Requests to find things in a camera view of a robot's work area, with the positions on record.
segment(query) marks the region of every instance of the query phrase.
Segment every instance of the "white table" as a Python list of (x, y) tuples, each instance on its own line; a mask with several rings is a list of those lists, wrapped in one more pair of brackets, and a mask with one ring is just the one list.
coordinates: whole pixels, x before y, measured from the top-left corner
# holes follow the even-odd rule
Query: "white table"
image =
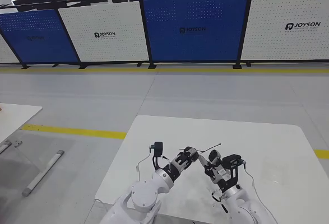
[[(170, 160), (179, 148), (204, 150), (221, 143), (216, 149), (222, 156), (235, 153), (247, 161), (259, 196), (279, 224), (329, 223), (329, 179), (304, 133), (295, 125), (138, 116), (96, 199), (113, 204), (138, 180), (136, 165), (148, 155), (148, 146), (155, 141), (164, 143), (163, 155)], [(141, 164), (140, 170), (141, 180), (150, 178), (154, 171), (151, 158)], [(256, 198), (251, 179), (242, 167), (239, 183)], [(175, 181), (169, 194), (159, 195), (163, 203), (159, 213), (206, 223), (228, 223), (223, 209), (211, 198), (214, 189), (216, 186), (199, 162), (193, 163)]]
[[(14, 138), (12, 135), (15, 131), (20, 129), (26, 122), (28, 122), (33, 116), (35, 116), (41, 109), (41, 106), (27, 106), (27, 105), (16, 105), (16, 104), (1, 104), (0, 108), (0, 153), (3, 152), (10, 145), (14, 145), (16, 148), (20, 146), (21, 141)], [(19, 150), (26, 158), (28, 158), (24, 152)], [(24, 196), (28, 196), (31, 191), (35, 188), (38, 182), (63, 154), (63, 151), (59, 151), (49, 161), (45, 169), (40, 169), (40, 173), (30, 183), (30, 185), (22, 193)]]

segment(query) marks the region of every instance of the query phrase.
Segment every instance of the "blue pegboard panel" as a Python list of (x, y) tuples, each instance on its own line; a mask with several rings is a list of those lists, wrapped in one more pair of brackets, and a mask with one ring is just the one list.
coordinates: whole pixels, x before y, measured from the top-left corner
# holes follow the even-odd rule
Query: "blue pegboard panel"
[(247, 0), (144, 0), (153, 60), (236, 60)]
[(0, 28), (24, 63), (77, 61), (55, 10), (0, 14)]

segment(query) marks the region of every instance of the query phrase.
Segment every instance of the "floor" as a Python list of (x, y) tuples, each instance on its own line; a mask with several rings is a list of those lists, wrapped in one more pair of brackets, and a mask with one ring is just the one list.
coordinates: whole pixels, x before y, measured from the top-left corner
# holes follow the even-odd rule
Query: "floor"
[[(247, 72), (195, 64), (6, 68), (0, 102), (44, 107), (30, 124), (126, 132), (137, 115), (295, 124), (313, 149), (329, 150), (329, 64), (259, 64)], [(17, 137), (43, 162), (66, 153), (27, 198), (21, 192), (37, 168), (13, 147), (0, 155), (0, 224), (98, 224), (103, 208), (94, 195), (121, 140), (26, 130)], [(329, 160), (320, 162), (329, 177)]]

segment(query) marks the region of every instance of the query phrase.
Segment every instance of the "metal frame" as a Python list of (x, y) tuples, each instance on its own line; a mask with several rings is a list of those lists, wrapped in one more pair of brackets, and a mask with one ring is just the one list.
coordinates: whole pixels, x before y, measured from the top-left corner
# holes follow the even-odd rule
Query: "metal frame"
[(58, 6), (57, 4), (59, 2), (66, 2), (66, 3), (70, 3), (70, 2), (78, 2), (78, 0), (68, 0), (68, 1), (56, 1), (56, 0), (50, 0), (50, 2), (42, 2), (42, 3), (34, 3), (34, 4), (23, 4), (23, 5), (16, 5), (16, 6), (5, 6), (5, 7), (0, 7), (1, 9), (6, 9), (6, 8), (17, 8), (17, 7), (21, 7), (21, 6), (39, 6), (39, 5), (44, 5), (44, 4), (50, 4), (53, 6), (53, 9), (56, 11), (56, 14), (63, 26), (64, 32), (67, 35), (67, 39), (76, 55), (77, 58), (77, 62), (28, 62), (28, 63), (24, 63), (20, 57), (18, 56), (18, 54), (16, 53), (16, 51), (14, 50), (14, 48), (12, 47), (12, 45), (10, 44), (10, 42), (5, 38), (3, 32), (0, 29), (0, 34), (1, 36), (5, 39), (7, 45), (10, 47), (10, 49), (12, 50), (12, 52), (15, 54), (16, 58), (18, 59), (18, 61), (20, 63), (6, 63), (6, 64), (21, 64), (23, 68), (29, 68), (29, 66), (27, 64), (52, 64), (52, 67), (56, 67), (59, 64), (70, 64), (70, 65), (79, 65), (79, 69), (84, 69), (87, 66), (90, 65), (107, 65), (107, 64), (131, 64), (131, 63), (135, 63), (135, 64), (142, 64), (142, 63), (149, 63), (149, 69), (154, 69), (156, 68), (156, 65), (153, 64), (152, 61), (152, 55), (151, 55), (151, 49), (150, 49), (150, 44), (149, 44), (149, 37), (148, 37), (148, 32), (147, 32), (147, 24), (146, 24), (146, 20), (145, 20), (145, 15), (144, 15), (144, 10), (143, 10), (143, 0), (138, 0), (140, 2), (140, 9), (141, 9), (141, 15), (142, 15), (142, 22), (143, 22), (143, 28), (144, 28), (144, 33), (145, 33), (145, 37), (146, 37), (146, 45), (147, 45), (147, 51), (148, 51), (148, 56), (149, 56), (149, 60), (142, 60), (142, 61), (114, 61), (114, 62), (82, 62), (80, 57), (78, 56), (77, 50), (71, 40), (71, 37), (67, 31), (67, 28), (61, 18), (61, 15), (59, 14), (58, 11)]
[[(249, 19), (249, 11), (250, 11), (250, 6), (251, 6), (251, 1), (252, 0), (247, 0), (247, 4), (245, 6), (245, 12), (244, 12), (244, 21), (243, 21), (243, 28), (242, 28), (242, 34), (240, 36), (240, 41), (239, 41), (239, 50), (238, 50), (238, 55), (237, 59), (235, 60), (152, 60), (153, 63), (238, 63), (240, 66), (240, 58), (242, 56), (242, 50), (244, 46), (244, 38), (245, 38), (245, 31)], [(143, 18), (143, 26), (145, 25), (145, 35), (146, 35), (146, 40), (147, 40), (147, 48), (149, 49), (149, 55), (150, 55), (150, 60), (152, 59), (152, 54), (151, 54), (151, 49), (150, 49), (150, 41), (149, 41), (149, 35), (148, 35), (148, 28), (147, 28), (147, 20), (145, 17), (145, 10), (144, 10), (144, 4), (143, 0), (139, 0), (140, 5), (141, 5), (141, 12), (142, 12), (142, 18)]]
[(241, 69), (242, 68), (242, 66), (240, 65), (240, 60), (242, 59), (242, 52), (243, 52), (243, 47), (244, 47), (245, 34), (247, 32), (247, 26), (248, 26), (248, 20), (249, 20), (249, 14), (250, 14), (251, 4), (252, 4), (252, 0), (247, 0), (247, 5), (245, 6), (245, 13), (244, 13), (243, 26), (242, 26), (242, 33), (240, 35), (240, 42), (239, 42), (239, 50), (238, 50), (237, 61), (235, 62), (235, 65), (233, 65), (233, 69)]
[(235, 63), (233, 65), (234, 69), (241, 69), (242, 66), (240, 63), (246, 63), (248, 67), (251, 67), (251, 63), (309, 63), (309, 62), (328, 62), (329, 59), (313, 59), (313, 60), (241, 60), (242, 57), (242, 52), (243, 52), (243, 47), (244, 47), (244, 40), (245, 40), (245, 33), (248, 25), (248, 20), (249, 20), (249, 13), (250, 13), (250, 7), (251, 7), (251, 2), (252, 0), (247, 0), (247, 4), (245, 7), (245, 13), (244, 13), (244, 20), (243, 20), (243, 26), (242, 26), (242, 33), (240, 35), (240, 42), (239, 42), (239, 50), (238, 50), (238, 55), (236, 60), (153, 60), (152, 58), (152, 52), (151, 52), (151, 46), (150, 46), (150, 40), (149, 40), (149, 34), (148, 34), (148, 27), (147, 27), (147, 19), (145, 16), (145, 10), (144, 10), (144, 2), (143, 0), (138, 0), (140, 3), (140, 10), (141, 10), (141, 16), (142, 16), (142, 22), (143, 22), (143, 29), (145, 33), (145, 38), (146, 38), (146, 45), (147, 45), (147, 51), (148, 51), (148, 57), (149, 60), (145, 61), (114, 61), (114, 62), (82, 62), (77, 54), (76, 48), (71, 40), (71, 37), (69, 36), (69, 33), (67, 31), (66, 26), (64, 25), (64, 22), (61, 18), (61, 15), (59, 14), (58, 11), (58, 6), (57, 4), (59, 2), (78, 2), (78, 0), (68, 0), (68, 1), (56, 1), (56, 0), (49, 0), (50, 2), (42, 2), (42, 3), (34, 3), (34, 4), (23, 4), (23, 5), (16, 5), (16, 6), (5, 6), (5, 7), (0, 7), (0, 9), (6, 9), (6, 8), (17, 8), (21, 6), (38, 6), (42, 4), (51, 4), (53, 5), (54, 10), (56, 11), (56, 14), (59, 17), (59, 20), (64, 28), (64, 31), (67, 35), (67, 38), (69, 40), (69, 43), (71, 44), (71, 47), (76, 55), (77, 62), (31, 62), (31, 63), (26, 63), (21, 60), (21, 58), (18, 56), (10, 42), (7, 40), (5, 37), (4, 33), (0, 29), (0, 34), (7, 43), (7, 45), (10, 47), (16, 58), (18, 59), (19, 63), (0, 63), (0, 64), (20, 64), (22, 65), (22, 69), (27, 69), (29, 68), (28, 64), (53, 64), (52, 67), (56, 67), (59, 64), (69, 64), (69, 65), (79, 65), (79, 69), (84, 69), (87, 66), (90, 65), (107, 65), (107, 64), (130, 64), (130, 63), (136, 63), (138, 67), (141, 66), (142, 63), (149, 63), (148, 69), (154, 69), (156, 68), (156, 65), (154, 63)]
[(149, 34), (148, 34), (148, 27), (147, 27), (147, 18), (146, 18), (146, 14), (144, 12), (144, 2), (143, 2), (143, 0), (139, 0), (139, 2), (140, 2), (140, 8), (141, 8), (144, 36), (146, 37), (146, 45), (147, 45), (147, 51), (148, 51), (148, 59), (149, 59), (148, 68), (155, 69), (157, 66), (154, 64), (153, 58), (152, 58), (152, 50), (151, 50), (151, 44), (149, 42)]
[(77, 51), (76, 51), (76, 48), (75, 48), (75, 46), (74, 46), (74, 44), (73, 44), (73, 42), (72, 42), (72, 40), (71, 40), (71, 37), (69, 36), (69, 33), (68, 33), (68, 31), (67, 31), (67, 28), (66, 28), (66, 26), (65, 26), (65, 24), (64, 24), (64, 22), (63, 22), (63, 20), (62, 20), (62, 17), (61, 17), (61, 15), (59, 14), (59, 11), (58, 11), (58, 5), (57, 5), (58, 2), (57, 2), (56, 0), (52, 0), (51, 3), (52, 3), (52, 5), (53, 5), (53, 9), (55, 10), (55, 12), (56, 12), (56, 14), (57, 14), (57, 16), (58, 16), (58, 18), (59, 18), (59, 21), (60, 21), (60, 23), (61, 23), (61, 25), (62, 25), (62, 27), (63, 27), (63, 30), (64, 30), (64, 32), (66, 33), (66, 37), (67, 37), (67, 39), (68, 39), (68, 42), (69, 42), (69, 44), (71, 45), (71, 48), (72, 48), (73, 52), (74, 52), (75, 55), (76, 55), (77, 62), (78, 62), (79, 65), (80, 65), (79, 69), (85, 69), (87, 66), (84, 66), (84, 65), (81, 63), (81, 59), (80, 59), (80, 57), (78, 56), (78, 53), (77, 53)]
[(7, 38), (5, 37), (4, 33), (2, 32), (2, 30), (0, 29), (0, 35), (1, 37), (5, 40), (6, 44), (10, 47), (11, 51), (13, 52), (13, 54), (16, 56), (17, 60), (20, 62), (20, 64), (22, 65), (22, 69), (28, 69), (29, 66), (27, 66), (20, 58), (20, 56), (18, 56), (18, 54), (16, 53), (15, 49), (12, 47), (12, 45), (10, 44), (10, 42), (7, 40)]

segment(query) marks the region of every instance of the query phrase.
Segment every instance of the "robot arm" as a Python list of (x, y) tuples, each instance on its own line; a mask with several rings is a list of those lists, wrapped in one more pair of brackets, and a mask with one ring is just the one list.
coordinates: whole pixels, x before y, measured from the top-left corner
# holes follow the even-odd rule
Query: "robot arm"
[(238, 184), (238, 167), (246, 164), (239, 155), (230, 155), (221, 159), (218, 151), (210, 152), (209, 161), (199, 155), (199, 161), (214, 184), (220, 188), (219, 199), (222, 208), (230, 215), (231, 224), (271, 224), (265, 208), (256, 200), (251, 200), (248, 193)]
[[(154, 150), (153, 164), (156, 169), (152, 174), (152, 179), (135, 182), (125, 194), (117, 199), (100, 224), (152, 223), (161, 206), (161, 201), (157, 199), (158, 194), (168, 193), (182, 171), (199, 157), (195, 148), (187, 147), (170, 164), (160, 168), (157, 164), (157, 158), (161, 157), (163, 143), (155, 142), (150, 149)], [(135, 210), (141, 214), (138, 219), (128, 214), (127, 203), (130, 198), (132, 198)]]

